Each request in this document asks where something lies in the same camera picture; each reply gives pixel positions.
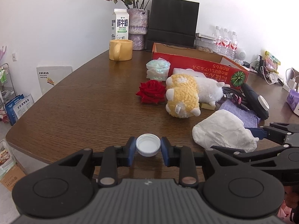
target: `white speaker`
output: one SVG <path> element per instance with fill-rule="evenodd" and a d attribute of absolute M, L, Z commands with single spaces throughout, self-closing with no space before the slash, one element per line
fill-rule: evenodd
<path fill-rule="evenodd" d="M 246 51 L 241 48 L 238 48 L 236 51 L 236 59 L 245 60 L 245 58 L 246 58 Z"/>

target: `wooden table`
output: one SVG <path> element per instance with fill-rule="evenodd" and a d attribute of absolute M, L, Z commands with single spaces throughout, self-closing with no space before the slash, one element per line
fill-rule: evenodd
<path fill-rule="evenodd" d="M 134 51 L 132 60 L 114 62 L 109 60 L 108 51 L 102 53 L 41 97 L 10 129 L 7 141 L 15 149 L 46 163 L 86 147 L 96 152 L 108 146 L 125 145 L 130 136 L 144 133 L 166 136 L 171 144 L 202 151 L 192 139 L 192 128 L 213 111 L 202 109 L 199 117 L 179 119 L 166 112 L 165 103 L 142 104 L 135 95 L 140 82 L 148 80 L 146 63 L 150 59 L 151 53 Z M 268 85 L 253 73 L 247 83 L 270 105 L 266 125 L 299 123 L 299 117 L 285 102 L 288 93 L 280 85 Z M 262 140 L 258 149 L 275 145 Z M 151 158 L 136 154 L 133 166 L 120 167 L 118 173 L 120 178 L 178 178 L 178 168 L 165 167 L 160 152 Z M 198 174 L 203 180 L 200 167 Z"/>

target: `water bottle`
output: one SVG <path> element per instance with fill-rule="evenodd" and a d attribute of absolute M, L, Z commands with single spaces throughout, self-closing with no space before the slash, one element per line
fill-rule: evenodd
<path fill-rule="evenodd" d="M 231 39 L 228 36 L 228 31 L 229 31 L 228 29 L 224 29 L 223 39 L 222 39 L 221 47 L 219 50 L 219 53 L 222 55 L 227 55 L 228 48 L 231 43 Z"/>
<path fill-rule="evenodd" d="M 233 35 L 231 37 L 231 45 L 229 46 L 229 50 L 228 50 L 228 57 L 232 60 L 235 59 L 237 47 L 238 47 L 237 33 L 233 32 Z"/>
<path fill-rule="evenodd" d="M 220 34 L 220 29 L 221 27 L 216 26 L 214 33 L 212 33 L 212 36 L 216 37 L 216 41 L 213 47 L 213 51 L 218 53 L 221 47 L 221 42 L 222 42 L 222 36 Z"/>

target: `white bottle cap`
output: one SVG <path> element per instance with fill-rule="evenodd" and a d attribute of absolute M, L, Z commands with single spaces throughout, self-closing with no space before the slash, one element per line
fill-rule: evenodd
<path fill-rule="evenodd" d="M 161 141 L 153 134 L 143 134 L 136 140 L 136 148 L 142 156 L 155 156 L 160 149 Z"/>

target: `purple vase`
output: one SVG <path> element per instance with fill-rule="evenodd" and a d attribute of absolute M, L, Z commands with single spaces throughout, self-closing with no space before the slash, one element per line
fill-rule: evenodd
<path fill-rule="evenodd" d="M 133 41 L 133 50 L 145 48 L 145 35 L 148 32 L 150 11 L 139 8 L 127 10 L 129 17 L 129 40 Z"/>

